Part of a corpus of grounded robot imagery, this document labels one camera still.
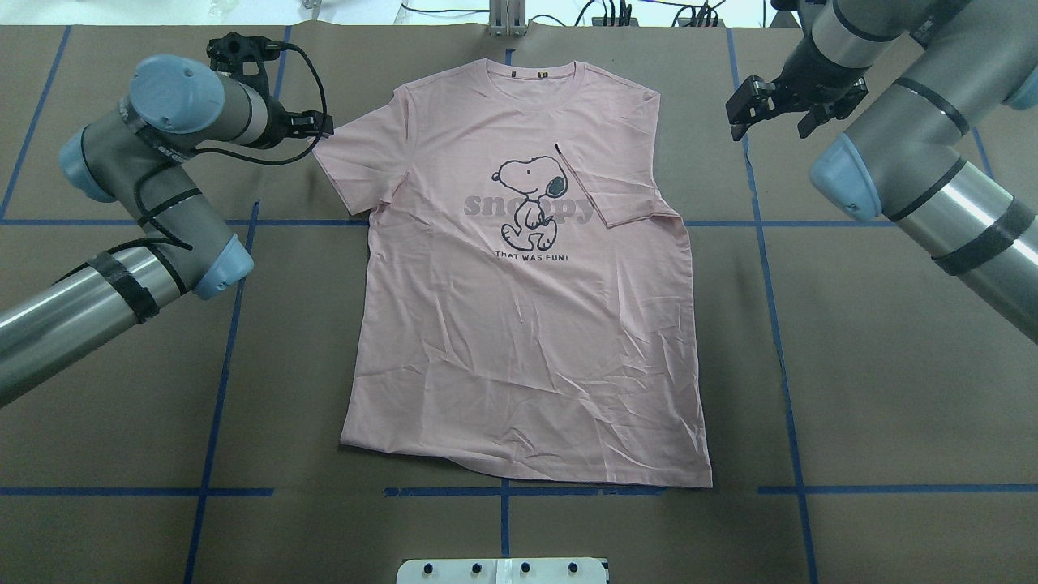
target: blue tape line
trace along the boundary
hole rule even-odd
[[[209,497],[273,497],[273,489],[248,488],[248,489],[210,489],[206,492]]]
[[[281,38],[282,43],[288,43],[289,38],[292,38],[292,25],[284,27],[284,37]],[[284,63],[288,60],[285,57],[289,56],[288,51],[281,51],[281,57],[277,60],[277,80],[274,81],[274,99],[280,99],[281,96],[281,79],[284,77]]]
[[[658,497],[665,486],[513,486],[513,497]]]
[[[260,201],[252,204],[252,216],[249,219],[249,230],[245,237],[245,250],[252,251],[252,241],[255,237],[256,221],[260,217]],[[216,456],[216,442],[220,436],[220,420],[223,418],[223,404],[227,395],[227,382],[230,380],[230,360],[235,354],[235,342],[238,339],[238,323],[242,314],[242,297],[245,294],[247,277],[238,282],[235,294],[235,308],[230,314],[230,331],[227,334],[227,346],[223,354],[223,369],[220,371],[220,387],[216,393],[216,407],[213,410],[213,426],[209,433],[209,446],[206,449],[206,467],[201,475],[201,489],[198,494],[198,506],[195,509],[194,528],[191,530],[191,545],[188,548],[187,567],[184,571],[184,584],[190,584],[194,578],[195,560],[198,557],[198,543],[201,539],[201,526],[206,519],[206,499],[209,495],[209,484],[213,476],[213,460]]]
[[[0,497],[198,497],[200,489],[138,486],[4,486]],[[273,497],[273,489],[213,489],[211,497]]]
[[[762,486],[758,495],[927,495],[955,493],[1038,493],[1038,484],[855,484]]]
[[[432,486],[386,489],[383,497],[497,497],[501,490],[497,486]]]
[[[10,171],[10,179],[7,180],[7,190],[3,194],[3,201],[0,201],[0,219],[7,214],[7,205],[10,204],[10,197],[15,194],[15,185],[18,183],[18,175],[22,171],[22,163],[25,162],[25,155],[29,151],[29,143],[32,142],[32,135],[36,132],[36,123],[39,121],[39,114],[44,111],[44,104],[47,102],[47,95],[51,92],[51,85],[54,83],[54,77],[58,72],[58,63],[61,62],[61,55],[64,54],[65,45],[69,44],[69,34],[72,32],[72,27],[66,26],[64,32],[61,34],[61,43],[58,45],[58,52],[54,55],[54,61],[51,63],[51,72],[47,75],[47,82],[44,84],[44,90],[39,94],[39,101],[36,102],[36,110],[32,113],[32,120],[29,121],[29,130],[25,133],[25,140],[22,141],[22,149],[18,151],[18,159],[15,161],[15,168]]]
[[[0,225],[29,226],[109,226],[136,225],[133,219],[0,219]]]
[[[512,557],[512,543],[509,538],[509,479],[501,479],[501,557]]]
[[[686,227],[894,227],[892,221],[831,221],[831,220],[689,220]]]
[[[977,142],[977,149],[980,150],[980,161],[984,164],[984,172],[991,179],[994,179],[994,172],[991,170],[991,161],[987,158],[987,148],[984,147],[984,140],[980,139],[980,130],[973,129],[974,141]]]
[[[249,219],[230,219],[231,226],[245,226]],[[260,219],[260,226],[271,227],[321,227],[321,226],[367,226],[367,219]]]
[[[197,489],[6,486],[2,497],[197,497]]]
[[[732,29],[728,33],[728,55],[732,64],[732,85],[739,88],[739,67],[735,58],[735,36]],[[797,505],[800,511],[800,530],[803,535],[803,548],[808,561],[808,577],[811,584],[818,584],[818,566],[815,562],[814,537],[811,534],[811,520],[808,515],[808,497],[803,493],[803,471],[800,467],[800,449],[796,439],[796,422],[793,417],[793,399],[789,391],[789,376],[786,369],[786,354],[783,351],[782,332],[778,329],[778,310],[775,307],[774,287],[771,282],[771,266],[768,262],[767,242],[764,239],[764,223],[761,217],[761,205],[757,191],[757,177],[749,160],[749,137],[742,137],[742,154],[746,165],[746,179],[753,194],[754,220],[757,222],[757,246],[761,255],[761,268],[764,271],[764,294],[768,304],[768,316],[771,321],[771,336],[778,356],[778,369],[782,374],[783,398],[786,401],[786,435],[789,439],[789,450],[793,462],[793,478],[797,486]]]

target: pink t-shirt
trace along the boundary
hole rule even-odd
[[[487,59],[315,150],[372,210],[342,443],[518,479],[710,486],[688,232],[653,179],[659,93]]]

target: blue joint cap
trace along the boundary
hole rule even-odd
[[[847,134],[840,134],[818,157],[809,176],[825,198],[859,221],[868,221],[883,210],[872,175]]]
[[[170,134],[204,130],[223,111],[223,84],[204,64],[176,55],[140,61],[130,81],[130,103],[155,128]]]
[[[84,133],[86,133],[85,126],[76,132],[75,136],[69,138],[65,145],[61,146],[61,149],[58,150],[58,164],[72,186],[99,202],[113,202],[115,197],[101,188],[98,180],[93,179],[90,168],[86,165],[86,155],[83,154]]]
[[[1038,105],[1038,66],[1023,80],[1023,84],[1003,103],[1013,109],[1028,109]]]
[[[238,235],[233,234],[209,271],[198,280],[194,294],[202,301],[208,301],[248,275],[253,265],[252,256],[245,250],[242,242],[238,241]]]

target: black cable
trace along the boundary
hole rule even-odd
[[[682,4],[681,8],[678,9],[678,13],[674,15],[674,20],[671,21],[671,26],[672,27],[678,26],[678,19],[681,18],[681,12],[684,12],[685,8],[691,8],[692,9],[692,17],[693,18],[695,17],[695,6],[690,6],[688,4]]]
[[[324,83],[321,82],[321,76],[318,75],[318,69],[317,69],[317,67],[313,66],[313,61],[310,60],[310,57],[306,55],[305,51],[303,51],[302,49],[300,49],[296,45],[293,45],[291,43],[284,43],[284,44],[281,45],[281,47],[285,51],[294,51],[296,53],[299,53],[300,56],[303,57],[303,60],[306,61],[306,66],[308,66],[310,68],[310,75],[313,76],[313,81],[317,82],[317,84],[318,84],[318,92],[321,94],[321,120],[320,120],[320,122],[322,124],[324,124],[324,120],[328,118],[328,100],[325,98]],[[316,136],[313,136],[313,140],[309,143],[309,145],[306,146],[306,149],[304,149],[303,151],[297,154],[296,156],[293,156],[292,158],[286,158],[284,160],[264,160],[262,158],[253,158],[251,156],[245,156],[243,154],[238,154],[237,151],[230,151],[229,149],[222,149],[222,148],[218,148],[218,147],[195,148],[195,149],[192,150],[192,152],[193,154],[210,154],[210,152],[212,152],[212,154],[222,154],[224,156],[229,156],[231,158],[237,158],[238,160],[244,160],[246,162],[255,162],[256,164],[264,164],[266,166],[280,166],[281,164],[291,164],[292,162],[295,162],[297,160],[302,159],[307,154],[309,154],[310,151],[313,150],[313,148],[318,145],[319,141],[321,141],[321,130],[320,129],[318,130],[318,134]]]
[[[530,18],[529,18],[529,22],[534,22],[534,21],[536,21],[537,19],[542,19],[542,18],[544,18],[544,19],[551,19],[551,20],[553,20],[553,21],[557,22],[558,24],[561,24],[561,25],[563,25],[563,26],[566,26],[566,24],[565,24],[565,23],[564,23],[563,21],[561,21],[561,20],[556,19],[555,17],[553,17],[553,16],[551,16],[551,15],[537,15],[536,17],[530,17]]]
[[[148,224],[158,229],[159,232],[161,232],[162,234],[166,235],[166,238],[169,239],[169,241],[173,245],[190,251],[191,249],[194,249],[194,247],[192,247],[191,244],[186,243],[183,239],[173,234],[173,231],[169,230],[162,223],[160,223],[159,219],[155,217],[152,210],[148,210],[146,206],[144,206],[144,200],[140,193],[141,188],[144,186],[144,183],[152,179],[156,174],[163,172],[165,170],[169,170],[170,168],[173,168],[175,166],[176,164],[172,162],[163,162],[162,164],[159,164],[155,168],[152,168],[151,170],[145,172],[143,175],[141,175],[141,177],[137,178],[137,180],[133,184],[133,201],[134,203],[137,204],[137,211],[140,212],[140,216],[142,219],[146,219],[146,222]]]
[[[115,247],[109,247],[108,249],[105,249],[104,251],[102,251],[102,253],[114,254],[114,253],[118,253],[119,251],[122,251],[124,249],[130,249],[131,247],[145,247],[145,246],[147,246],[149,244],[153,244],[153,243],[164,243],[164,244],[167,244],[167,245],[176,245],[175,242],[173,242],[173,241],[171,241],[169,239],[164,239],[162,237],[142,237],[140,239],[135,239],[133,241],[127,241],[126,243],[119,243]],[[74,268],[72,271],[65,273],[61,277],[59,277],[56,280],[54,280],[54,283],[57,283],[57,282],[59,282],[59,281],[61,281],[63,279],[66,279],[70,276],[76,275],[77,273],[83,271],[83,269],[86,268],[88,265],[89,263],[87,263],[86,261],[83,261],[82,263],[80,263],[79,266],[77,266],[76,268]]]
[[[704,2],[703,5],[700,6],[699,13],[694,13],[693,10],[692,21],[686,24],[685,26],[704,26],[704,27],[710,26],[710,21],[712,20],[711,18],[712,11],[713,8],[710,7],[710,3]]]
[[[577,15],[577,20],[576,20],[576,22],[573,23],[573,26],[580,26],[580,19],[583,18],[583,13],[586,12],[588,8],[590,8],[591,5],[594,4],[594,3],[595,3],[595,0],[588,0],[588,3],[584,4],[584,7],[580,8],[580,13]]]
[[[446,10],[419,10],[417,8],[412,8],[406,4],[401,4],[401,8],[409,12],[418,12],[419,15],[442,15],[445,12],[466,12],[469,15],[477,15],[480,12],[489,12],[490,10],[481,10],[479,8],[447,8]]]
[[[694,8],[691,4],[684,4],[681,2],[660,2],[659,0],[639,0],[641,2],[649,2],[650,4],[662,4],[664,6],[689,6]]]

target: snoopy graphic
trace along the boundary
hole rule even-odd
[[[501,183],[524,200],[516,207],[513,223],[501,225],[501,237],[520,251],[538,248],[547,251],[555,244],[558,224],[553,215],[546,215],[541,200],[566,194],[569,182],[562,164],[550,156],[529,160],[509,160],[501,164],[491,179]]]

